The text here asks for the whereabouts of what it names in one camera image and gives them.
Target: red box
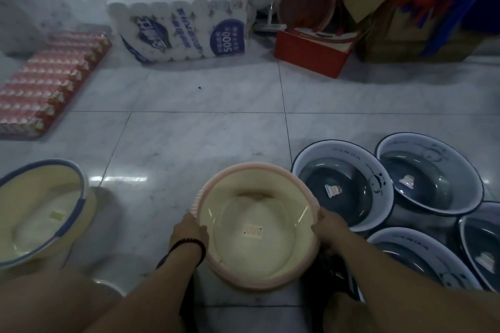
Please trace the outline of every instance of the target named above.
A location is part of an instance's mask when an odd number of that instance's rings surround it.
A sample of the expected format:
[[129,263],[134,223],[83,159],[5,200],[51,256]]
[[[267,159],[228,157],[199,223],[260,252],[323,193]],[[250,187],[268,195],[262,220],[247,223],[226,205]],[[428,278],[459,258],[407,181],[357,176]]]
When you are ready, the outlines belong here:
[[279,31],[274,57],[337,78],[351,53],[359,32],[335,35],[295,28]]

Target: black wristband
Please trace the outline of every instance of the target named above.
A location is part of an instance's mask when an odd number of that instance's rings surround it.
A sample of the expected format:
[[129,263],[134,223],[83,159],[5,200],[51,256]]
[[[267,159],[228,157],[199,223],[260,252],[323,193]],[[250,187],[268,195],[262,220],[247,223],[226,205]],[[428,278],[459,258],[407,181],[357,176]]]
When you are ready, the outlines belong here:
[[199,265],[202,264],[203,260],[205,259],[205,255],[207,254],[207,248],[205,247],[205,244],[203,242],[201,242],[200,240],[197,240],[197,239],[182,239],[182,240],[179,240],[175,244],[172,245],[172,247],[168,251],[168,254],[170,254],[173,250],[175,250],[176,248],[178,248],[182,244],[188,244],[188,243],[198,244],[198,246],[200,247],[200,249],[202,249],[202,258],[200,259],[200,261],[196,265],[196,267],[198,267]]

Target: leg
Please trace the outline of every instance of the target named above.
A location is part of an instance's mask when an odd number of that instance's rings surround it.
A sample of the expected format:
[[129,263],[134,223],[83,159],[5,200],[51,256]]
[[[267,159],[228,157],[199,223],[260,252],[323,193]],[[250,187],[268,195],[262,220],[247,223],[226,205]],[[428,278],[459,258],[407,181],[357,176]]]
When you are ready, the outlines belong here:
[[378,333],[378,328],[365,303],[347,294],[335,293],[323,313],[324,333]]
[[0,331],[81,333],[120,299],[71,270],[19,277],[0,286]]

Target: tile floor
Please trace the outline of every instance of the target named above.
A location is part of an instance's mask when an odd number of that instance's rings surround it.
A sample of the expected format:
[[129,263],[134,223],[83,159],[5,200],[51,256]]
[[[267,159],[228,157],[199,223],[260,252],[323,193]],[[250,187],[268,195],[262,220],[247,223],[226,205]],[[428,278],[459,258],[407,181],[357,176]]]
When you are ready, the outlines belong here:
[[[82,20],[107,24],[105,0],[73,0]],[[2,74],[16,68],[3,58]],[[164,255],[173,225],[217,171],[240,162],[290,168],[316,140],[373,151],[385,135],[424,133],[461,151],[487,198],[500,201],[500,67],[472,63],[368,65],[349,59],[328,79],[272,57],[253,39],[235,58],[141,67],[116,45],[70,110],[34,142],[0,141],[0,172],[57,157],[78,162],[98,213],[67,266],[133,289]],[[395,211],[396,223],[409,217]],[[449,222],[430,219],[424,228]],[[309,330],[298,283],[235,291],[206,266],[196,274],[201,332]]]

